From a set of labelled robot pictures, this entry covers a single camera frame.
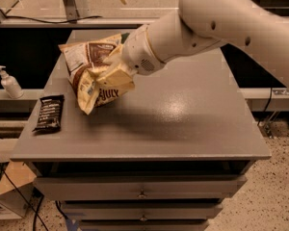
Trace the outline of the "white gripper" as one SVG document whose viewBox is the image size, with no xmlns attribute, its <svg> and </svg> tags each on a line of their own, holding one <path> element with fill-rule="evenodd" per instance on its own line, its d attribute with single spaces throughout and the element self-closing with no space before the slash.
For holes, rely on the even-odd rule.
<svg viewBox="0 0 289 231">
<path fill-rule="evenodd" d="M 148 26 L 143 25 L 130 33 L 124 44 L 118 45 L 103 60 L 110 67 L 96 78 L 98 84 L 105 87 L 122 86 L 133 80 L 133 69 L 140 75 L 150 75 L 164 68 L 165 63 L 155 56 L 150 46 L 147 29 Z"/>
</svg>

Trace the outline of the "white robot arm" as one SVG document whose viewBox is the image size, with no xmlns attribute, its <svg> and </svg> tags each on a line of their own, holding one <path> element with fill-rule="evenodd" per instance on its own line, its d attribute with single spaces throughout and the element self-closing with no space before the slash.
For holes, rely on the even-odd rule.
<svg viewBox="0 0 289 231">
<path fill-rule="evenodd" d="M 289 18 L 251 0 L 179 0 L 178 8 L 143 25 L 105 59 L 150 75 L 168 62 L 230 44 L 289 89 Z"/>
</svg>

